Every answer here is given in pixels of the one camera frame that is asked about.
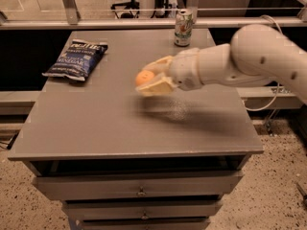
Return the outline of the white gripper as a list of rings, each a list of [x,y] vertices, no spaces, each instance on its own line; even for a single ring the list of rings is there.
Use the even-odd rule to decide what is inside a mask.
[[[172,93],[176,86],[183,91],[202,88],[199,73],[199,54],[198,48],[192,48],[181,51],[174,57],[162,57],[147,64],[143,69],[153,72],[154,78],[136,86],[136,91],[143,96],[150,97]],[[168,69],[170,77],[160,74],[167,72]]]

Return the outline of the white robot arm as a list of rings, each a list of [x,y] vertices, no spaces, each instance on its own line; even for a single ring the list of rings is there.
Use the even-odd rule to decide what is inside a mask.
[[[239,29],[226,44],[183,50],[144,69],[152,74],[136,85],[144,96],[164,95],[176,88],[191,91],[207,84],[258,87],[276,81],[307,103],[307,52],[261,24]]]

